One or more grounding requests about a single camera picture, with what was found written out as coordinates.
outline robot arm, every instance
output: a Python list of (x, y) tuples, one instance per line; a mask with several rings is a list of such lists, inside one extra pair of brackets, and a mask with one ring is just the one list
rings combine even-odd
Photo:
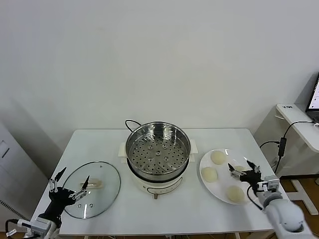
[(247, 163), (252, 170), (242, 172), (228, 164), (230, 174), (235, 179), (250, 184), (278, 239), (315, 239), (302, 210), (281, 196), (278, 191), (279, 179), (273, 175), (262, 180), (260, 167), (249, 161)]
[(23, 219), (11, 219), (6, 221), (5, 230), (8, 239), (12, 239), (11, 235), (13, 235), (16, 232), (15, 229), (11, 232), (8, 231), (9, 222), (17, 224), (18, 227), (28, 228), (27, 234), (31, 235), (30, 237), (28, 237), (29, 239), (50, 239), (55, 230), (57, 228), (60, 228), (62, 224), (61, 214), (63, 213), (64, 208), (66, 206), (75, 204), (75, 202), (79, 201), (81, 198), (86, 196), (86, 188), (88, 186), (90, 177), (87, 177), (79, 192), (74, 192), (63, 187), (58, 187), (57, 182), (62, 177), (62, 174), (64, 173), (65, 169), (66, 168), (59, 172), (54, 179), (50, 179), (49, 181), (49, 198), (51, 200), (51, 203), (49, 204), (44, 213), (40, 214), (34, 221), (31, 222)]

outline white wall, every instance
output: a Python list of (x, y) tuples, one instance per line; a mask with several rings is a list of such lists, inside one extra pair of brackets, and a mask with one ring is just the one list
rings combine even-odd
[(49, 175), (77, 128), (256, 130), (318, 70), (317, 0), (0, 3), (0, 119)]

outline black cable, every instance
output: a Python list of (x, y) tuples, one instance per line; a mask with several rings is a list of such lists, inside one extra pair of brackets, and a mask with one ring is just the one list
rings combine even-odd
[(296, 121), (296, 122), (293, 122), (291, 125), (289, 125), (289, 127), (286, 130), (283, 138), (286, 138), (286, 134), (288, 133), (288, 130), (290, 129), (291, 126), (293, 126), (296, 123), (315, 123), (315, 122), (314, 121)]
[(280, 142), (279, 141), (267, 141), (267, 142), (264, 142), (262, 145), (259, 146), (259, 148), (261, 148), (262, 146), (264, 146), (265, 144), (267, 143), (276, 143), (276, 144), (279, 144)]
[(277, 162), (277, 165), (276, 165), (276, 169), (275, 169), (275, 173), (277, 172), (277, 169), (278, 169), (278, 166), (279, 166), (279, 163), (280, 163), (280, 160), (281, 160), (281, 156), (279, 156), (279, 159), (278, 159), (278, 162)]
[[(17, 224), (18, 223), (18, 219), (9, 219), (5, 222), (5, 233), (8, 233), (9, 232), (9, 223), (14, 223), (14, 224)], [(38, 234), (34, 234), (34, 236), (31, 236), (29, 238), (26, 238), (26, 239), (35, 239), (35, 238), (38, 238), (40, 235)], [(8, 239), (16, 239), (16, 238), (12, 238), (11, 236), (7, 236)]]
[(255, 202), (251, 199), (251, 197), (249, 196), (248, 192), (249, 192), (249, 189), (250, 189), (250, 188), (251, 188), (251, 186), (249, 186), (249, 187), (247, 188), (247, 197), (249, 198), (249, 200), (250, 200), (257, 208), (259, 208), (260, 211), (262, 211), (263, 208), (260, 207), (257, 203), (255, 203)]
[(296, 122), (293, 122), (292, 124), (289, 125), (289, 127), (287, 128), (284, 136), (281, 137), (281, 139), (280, 139), (279, 149), (278, 149), (279, 159), (278, 159), (278, 162), (277, 162), (277, 165), (276, 165), (275, 173), (277, 172), (280, 160), (282, 159), (282, 157), (284, 157), (284, 154), (285, 154), (286, 142), (287, 142), (286, 135), (287, 135), (289, 129), (291, 128), (291, 126), (293, 126), (296, 123), (316, 123), (316, 122), (315, 121), (296, 121)]
[(141, 124), (140, 124), (139, 122), (137, 122), (137, 121), (135, 121), (135, 120), (127, 119), (127, 120), (125, 121), (125, 126), (126, 126), (131, 132), (133, 132), (133, 130), (131, 130), (131, 128), (128, 126), (128, 122), (134, 122), (134, 123), (137, 123), (139, 126), (141, 126)]

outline white table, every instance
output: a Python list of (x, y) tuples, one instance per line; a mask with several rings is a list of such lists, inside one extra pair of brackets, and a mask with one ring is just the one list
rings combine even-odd
[[(138, 189), (131, 172), (118, 158), (121, 142), (128, 130), (77, 130), (67, 145), (54, 175), (67, 167), (61, 183), (79, 166), (90, 161), (113, 164), (121, 177), (121, 189), (114, 204), (104, 213), (86, 220), (62, 214), (61, 235), (178, 235), (271, 230), (266, 215), (253, 204), (230, 205), (211, 195), (198, 178), (201, 157), (214, 148), (231, 148), (242, 152), (261, 166), (263, 175), (273, 171), (247, 129), (186, 129), (196, 141), (198, 154), (190, 163), (184, 181), (173, 192), (154, 200)], [(286, 193), (280, 186), (284, 198)], [(48, 187), (38, 204), (33, 219), (49, 204)]]
[[(289, 124), (297, 121), (312, 121), (300, 108), (301, 106), (295, 104), (277, 104), (276, 106)], [(319, 127), (312, 123), (296, 123), (292, 127), (312, 151), (319, 152)]]

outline desk leg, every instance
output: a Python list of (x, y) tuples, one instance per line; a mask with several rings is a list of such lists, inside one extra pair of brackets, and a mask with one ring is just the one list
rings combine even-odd
[(301, 183), (298, 180), (291, 180), (291, 182), (297, 190), (297, 192), (287, 193), (288, 198), (291, 201), (302, 200), (311, 215), (318, 215), (318, 210), (316, 209), (310, 197), (302, 187)]
[(266, 239), (273, 233), (274, 231), (254, 232), (251, 233), (246, 239)]

